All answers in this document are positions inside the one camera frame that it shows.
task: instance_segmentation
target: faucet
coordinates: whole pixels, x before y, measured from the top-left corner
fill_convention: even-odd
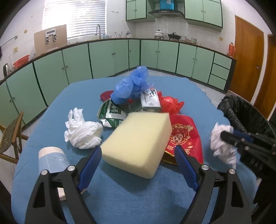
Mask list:
[[[97,28],[96,28],[96,33],[95,33],[95,35],[98,35],[98,34],[97,34],[98,27],[99,27],[99,31],[100,31],[100,37],[99,37],[99,39],[101,39],[101,38],[102,38],[102,37],[101,37],[101,27],[100,27],[99,24],[97,24]]]

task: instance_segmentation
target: window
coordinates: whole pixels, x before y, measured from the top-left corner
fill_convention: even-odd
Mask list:
[[[105,0],[46,0],[42,29],[67,25],[67,39],[105,33]]]

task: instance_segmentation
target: crumpled paper towel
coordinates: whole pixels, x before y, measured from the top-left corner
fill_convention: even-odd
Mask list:
[[[68,121],[65,122],[67,131],[64,132],[65,141],[79,149],[94,148],[102,141],[100,138],[103,126],[99,122],[84,121],[83,109],[70,110]]]
[[[233,169],[236,169],[236,149],[233,145],[221,140],[220,135],[223,131],[233,133],[234,129],[231,125],[218,125],[218,123],[216,123],[211,132],[210,149],[213,151],[214,157],[217,156],[224,163],[229,164]]]

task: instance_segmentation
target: blue box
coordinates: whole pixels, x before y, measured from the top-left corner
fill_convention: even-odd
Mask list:
[[[174,0],[160,0],[160,9],[174,10]]]

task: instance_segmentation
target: table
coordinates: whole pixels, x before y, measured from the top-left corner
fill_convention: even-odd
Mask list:
[[[61,148],[69,162],[75,165],[90,150],[80,150],[64,141],[65,122],[71,109],[83,108],[85,121],[99,121],[97,111],[102,104],[100,94],[114,89],[122,77],[92,79],[73,83],[53,101],[32,132],[19,159],[12,189],[12,213],[23,224],[28,201],[38,178],[38,152],[43,147]],[[216,122],[229,125],[229,121],[211,100],[187,78],[150,76],[163,96],[172,96],[184,101],[181,114],[191,117],[199,132],[204,163],[212,169],[226,172],[229,168],[214,158],[209,148],[210,134]],[[104,128],[103,141],[113,129]],[[245,189],[251,210],[257,187],[256,176],[241,162],[237,173]],[[209,223],[217,190],[213,195],[203,220]],[[189,188],[177,166],[161,162],[150,180],[130,174],[101,160],[83,198],[98,224],[178,224],[190,206],[195,192]],[[66,202],[62,202],[69,224],[74,223]]]

